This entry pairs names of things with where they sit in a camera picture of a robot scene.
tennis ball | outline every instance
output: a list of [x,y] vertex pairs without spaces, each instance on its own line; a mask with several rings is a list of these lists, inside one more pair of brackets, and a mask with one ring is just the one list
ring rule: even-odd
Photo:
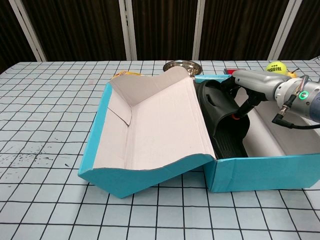
[[283,74],[283,75],[287,74],[286,65],[280,61],[273,61],[269,63],[269,65],[266,66],[265,70],[268,72],[273,72],[277,74]]

silver bowl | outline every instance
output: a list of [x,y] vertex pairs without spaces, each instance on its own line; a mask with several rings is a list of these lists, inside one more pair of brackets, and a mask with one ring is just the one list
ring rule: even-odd
[[163,66],[163,71],[165,72],[168,69],[175,66],[181,66],[185,68],[191,76],[202,73],[202,67],[198,63],[194,61],[186,61],[186,60],[170,61]]

open box lid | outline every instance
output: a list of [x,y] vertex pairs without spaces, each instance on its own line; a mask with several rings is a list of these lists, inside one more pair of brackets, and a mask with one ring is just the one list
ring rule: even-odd
[[214,157],[193,79],[177,66],[107,84],[78,175],[122,198]]

yellow object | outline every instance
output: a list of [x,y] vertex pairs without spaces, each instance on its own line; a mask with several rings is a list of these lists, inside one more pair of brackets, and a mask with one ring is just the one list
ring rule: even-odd
[[297,74],[295,72],[292,72],[292,71],[288,71],[288,73],[286,75],[291,77],[292,79],[297,77]]
[[121,71],[121,72],[118,72],[116,75],[113,76],[112,79],[118,77],[118,76],[121,76],[121,75],[137,75],[137,76],[144,76],[140,73],[137,73],[137,72],[132,72],[132,71]]
[[268,66],[265,68],[266,71],[272,72],[272,73],[277,73],[277,74],[287,74],[287,67],[284,63],[280,61],[273,61],[269,63]]

table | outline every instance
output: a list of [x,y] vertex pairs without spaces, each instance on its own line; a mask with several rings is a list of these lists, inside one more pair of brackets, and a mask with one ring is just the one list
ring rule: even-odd
[[[320,61],[283,61],[317,81]],[[211,193],[202,168],[118,199],[77,176],[106,83],[166,61],[20,62],[0,75],[0,239],[320,239],[308,189]],[[198,61],[262,71],[268,61]]]

